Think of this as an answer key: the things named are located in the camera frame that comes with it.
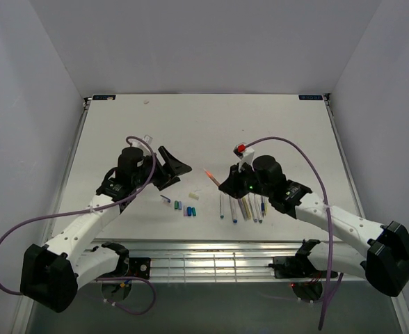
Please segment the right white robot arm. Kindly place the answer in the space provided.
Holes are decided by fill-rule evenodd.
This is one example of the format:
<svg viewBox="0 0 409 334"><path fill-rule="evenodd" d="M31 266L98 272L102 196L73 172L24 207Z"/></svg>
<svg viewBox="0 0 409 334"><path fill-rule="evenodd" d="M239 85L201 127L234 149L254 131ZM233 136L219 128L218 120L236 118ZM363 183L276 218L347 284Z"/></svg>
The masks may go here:
<svg viewBox="0 0 409 334"><path fill-rule="evenodd" d="M314 225L342 240L330 246L317 239L304 241L295 255L270 265L278 278L309 278L331 271L367 280L384 295L396 297L409 281L409 233L405 226L368 221L339 207L327 207L311 188L289 180L269 155L252 164L230 167L220 191L235 199L249 193L264 196L270 206L297 221Z"/></svg>

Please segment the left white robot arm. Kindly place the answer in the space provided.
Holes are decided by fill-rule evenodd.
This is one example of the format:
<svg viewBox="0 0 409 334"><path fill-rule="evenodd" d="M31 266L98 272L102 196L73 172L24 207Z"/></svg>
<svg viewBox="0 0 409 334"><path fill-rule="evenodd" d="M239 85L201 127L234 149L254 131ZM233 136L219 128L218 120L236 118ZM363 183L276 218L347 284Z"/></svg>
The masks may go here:
<svg viewBox="0 0 409 334"><path fill-rule="evenodd" d="M163 190L180 181L192 168L163 146L160 157L140 147L122 150L118 162L96 190L86 212L44 245L31 245L24 254L20 292L50 308L64 311L78 290L100 277L121 278L129 271L129 251L105 242L86 253L87 247L131 203L131 196L146 184Z"/></svg>

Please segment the lavender acrylic marker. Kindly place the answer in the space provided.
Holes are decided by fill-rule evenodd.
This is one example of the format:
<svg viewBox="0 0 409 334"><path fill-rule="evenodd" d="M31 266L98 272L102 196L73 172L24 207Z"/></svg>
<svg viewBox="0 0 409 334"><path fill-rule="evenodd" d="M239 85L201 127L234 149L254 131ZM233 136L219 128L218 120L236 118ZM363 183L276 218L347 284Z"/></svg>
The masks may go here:
<svg viewBox="0 0 409 334"><path fill-rule="evenodd" d="M256 214L255 206L253 205L252 197L251 197L250 194L248 195L248 204L249 204L252 220L256 223L257 222L257 214Z"/></svg>

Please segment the clear yellow highlighter cap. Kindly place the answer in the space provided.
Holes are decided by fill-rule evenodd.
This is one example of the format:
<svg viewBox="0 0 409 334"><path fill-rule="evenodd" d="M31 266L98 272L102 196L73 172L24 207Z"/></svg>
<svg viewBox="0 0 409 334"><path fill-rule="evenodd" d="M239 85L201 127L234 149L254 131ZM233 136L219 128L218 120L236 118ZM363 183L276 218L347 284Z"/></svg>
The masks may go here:
<svg viewBox="0 0 409 334"><path fill-rule="evenodd" d="M200 199L199 195L197 195L196 193L192 193L192 192L190 192L189 197L194 199L194 200L199 200Z"/></svg>

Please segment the orange highlighter pen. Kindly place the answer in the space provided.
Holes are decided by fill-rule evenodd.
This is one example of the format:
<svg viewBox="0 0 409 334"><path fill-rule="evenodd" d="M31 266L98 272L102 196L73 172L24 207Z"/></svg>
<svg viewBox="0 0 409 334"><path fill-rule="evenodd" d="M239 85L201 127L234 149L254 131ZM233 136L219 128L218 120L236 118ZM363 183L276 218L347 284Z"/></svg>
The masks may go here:
<svg viewBox="0 0 409 334"><path fill-rule="evenodd" d="M208 170L204 169L204 172L206 173L207 177L217 186L220 186L220 182L213 176L212 173L210 173Z"/></svg>

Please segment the blue ballpoint pen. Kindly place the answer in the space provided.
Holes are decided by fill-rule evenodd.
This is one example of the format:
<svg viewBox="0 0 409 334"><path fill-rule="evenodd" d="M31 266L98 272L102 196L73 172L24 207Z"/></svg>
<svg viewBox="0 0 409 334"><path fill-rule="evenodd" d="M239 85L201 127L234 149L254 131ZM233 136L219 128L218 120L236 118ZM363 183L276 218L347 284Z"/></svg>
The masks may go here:
<svg viewBox="0 0 409 334"><path fill-rule="evenodd" d="M260 205L261 205L261 213L262 213L262 217L264 217L264 216L265 216L265 203L264 203L264 196L261 196Z"/></svg>

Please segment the yellow highlighter pen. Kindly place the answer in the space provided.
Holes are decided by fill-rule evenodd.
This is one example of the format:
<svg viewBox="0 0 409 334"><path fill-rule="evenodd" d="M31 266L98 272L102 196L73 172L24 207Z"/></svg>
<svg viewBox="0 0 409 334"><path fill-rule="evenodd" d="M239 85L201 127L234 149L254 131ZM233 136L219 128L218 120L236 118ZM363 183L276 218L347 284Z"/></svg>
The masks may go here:
<svg viewBox="0 0 409 334"><path fill-rule="evenodd" d="M252 218L252 215L251 215L250 207L248 205L248 201L246 200L246 198L242 199L242 203L243 203L244 212L246 213L246 219L250 220Z"/></svg>

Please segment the blue cap white marker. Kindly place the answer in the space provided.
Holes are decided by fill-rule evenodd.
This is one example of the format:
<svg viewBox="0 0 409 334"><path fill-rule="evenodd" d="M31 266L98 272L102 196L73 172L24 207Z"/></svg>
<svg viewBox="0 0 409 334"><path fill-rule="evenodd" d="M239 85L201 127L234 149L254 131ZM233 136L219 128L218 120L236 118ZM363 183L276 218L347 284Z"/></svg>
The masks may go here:
<svg viewBox="0 0 409 334"><path fill-rule="evenodd" d="M235 201L231 196L229 197L229 201L230 201L230 211L231 211L232 222L237 223L238 218L237 218L237 215L236 215Z"/></svg>

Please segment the clear blue pen cap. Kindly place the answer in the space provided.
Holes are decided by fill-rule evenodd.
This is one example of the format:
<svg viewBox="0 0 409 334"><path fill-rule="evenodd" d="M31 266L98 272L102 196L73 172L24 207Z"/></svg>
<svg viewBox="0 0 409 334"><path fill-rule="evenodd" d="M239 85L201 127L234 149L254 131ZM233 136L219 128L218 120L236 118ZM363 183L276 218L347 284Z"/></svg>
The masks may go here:
<svg viewBox="0 0 409 334"><path fill-rule="evenodd" d="M171 199L168 198L167 196L160 195L160 197L162 198L162 200L163 200L166 204L170 204L170 203L171 203Z"/></svg>

